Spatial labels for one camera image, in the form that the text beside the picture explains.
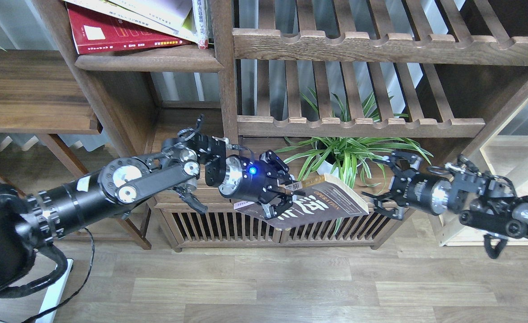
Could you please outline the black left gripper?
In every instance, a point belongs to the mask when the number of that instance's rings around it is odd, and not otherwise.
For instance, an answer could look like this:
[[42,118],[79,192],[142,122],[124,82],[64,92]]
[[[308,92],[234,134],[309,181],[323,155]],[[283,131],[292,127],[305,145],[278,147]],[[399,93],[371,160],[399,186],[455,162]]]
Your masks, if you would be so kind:
[[[305,196],[302,190],[281,185],[294,182],[290,168],[272,150],[265,151],[253,163],[246,157],[231,155],[226,159],[226,174],[219,192],[225,198],[259,202],[265,219],[279,217],[293,205],[294,196]],[[280,202],[271,201],[276,197]]]

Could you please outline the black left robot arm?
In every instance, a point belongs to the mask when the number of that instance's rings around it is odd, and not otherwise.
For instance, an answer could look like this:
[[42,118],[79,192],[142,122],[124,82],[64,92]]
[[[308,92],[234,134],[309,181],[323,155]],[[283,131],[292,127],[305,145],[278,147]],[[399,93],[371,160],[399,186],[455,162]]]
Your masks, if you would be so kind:
[[67,259],[54,240],[105,218],[129,215],[159,192],[175,192],[200,214],[208,207],[193,194],[201,170],[205,182],[227,199],[261,206],[266,219],[278,218],[293,205],[289,167],[273,151],[227,156],[245,150],[200,132],[182,129],[164,141],[161,151],[112,160],[101,170],[57,188],[20,198],[0,184],[0,298],[21,298],[54,284],[67,270]]

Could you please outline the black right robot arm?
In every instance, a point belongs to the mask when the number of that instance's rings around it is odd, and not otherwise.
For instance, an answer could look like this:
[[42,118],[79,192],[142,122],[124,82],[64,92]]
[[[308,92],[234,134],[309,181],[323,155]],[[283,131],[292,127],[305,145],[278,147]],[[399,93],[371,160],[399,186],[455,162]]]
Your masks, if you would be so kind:
[[485,231],[484,249],[497,259],[508,239],[528,239],[528,196],[517,196],[513,183],[504,176],[481,172],[466,156],[444,167],[419,171],[422,158],[393,151],[376,159],[394,173],[389,191],[370,195],[374,211],[402,220],[411,207],[431,215],[452,211],[462,225]]

